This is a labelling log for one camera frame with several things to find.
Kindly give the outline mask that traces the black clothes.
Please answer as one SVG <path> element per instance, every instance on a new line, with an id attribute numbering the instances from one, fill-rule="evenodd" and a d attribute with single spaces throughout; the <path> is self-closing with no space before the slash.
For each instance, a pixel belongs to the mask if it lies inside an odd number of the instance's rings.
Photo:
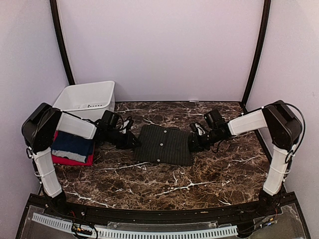
<path id="1" fill-rule="evenodd" d="M 141 146 L 134 149 L 134 159 L 140 162 L 192 166 L 188 145 L 190 139 L 191 133 L 178 128 L 144 125 L 138 137 Z"/>

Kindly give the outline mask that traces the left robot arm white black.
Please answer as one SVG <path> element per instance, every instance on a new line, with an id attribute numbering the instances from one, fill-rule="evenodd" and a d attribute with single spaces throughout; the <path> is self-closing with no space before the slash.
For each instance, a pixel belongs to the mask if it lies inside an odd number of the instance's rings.
<path id="1" fill-rule="evenodd" d="M 117 149 L 132 149 L 142 144 L 130 131 L 134 121 L 131 117 L 122 121 L 121 116 L 109 110 L 96 121 L 84 119 L 47 103 L 40 104 L 27 118 L 21 132 L 27 146 L 28 157 L 33 161 L 36 176 L 50 198 L 62 197 L 64 192 L 57 179 L 51 157 L 51 146 L 56 132 L 65 132 L 87 140 L 109 142 Z"/>

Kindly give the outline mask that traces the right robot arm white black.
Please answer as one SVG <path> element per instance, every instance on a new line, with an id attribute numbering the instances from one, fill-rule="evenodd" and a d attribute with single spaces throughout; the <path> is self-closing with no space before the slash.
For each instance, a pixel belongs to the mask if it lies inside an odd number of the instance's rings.
<path id="1" fill-rule="evenodd" d="M 188 143 L 189 150 L 210 150 L 215 143 L 220 144 L 243 133 L 266 128 L 272 140 L 273 155 L 262 190 L 274 196 L 279 193 L 289 174 L 291 160 L 305 136 L 305 119 L 298 118 L 294 114 L 295 110 L 297 107 L 294 105 L 278 100 L 229 121 L 218 110 L 211 110 L 204 115 L 209 129 L 198 122 L 190 124 L 192 135 Z"/>

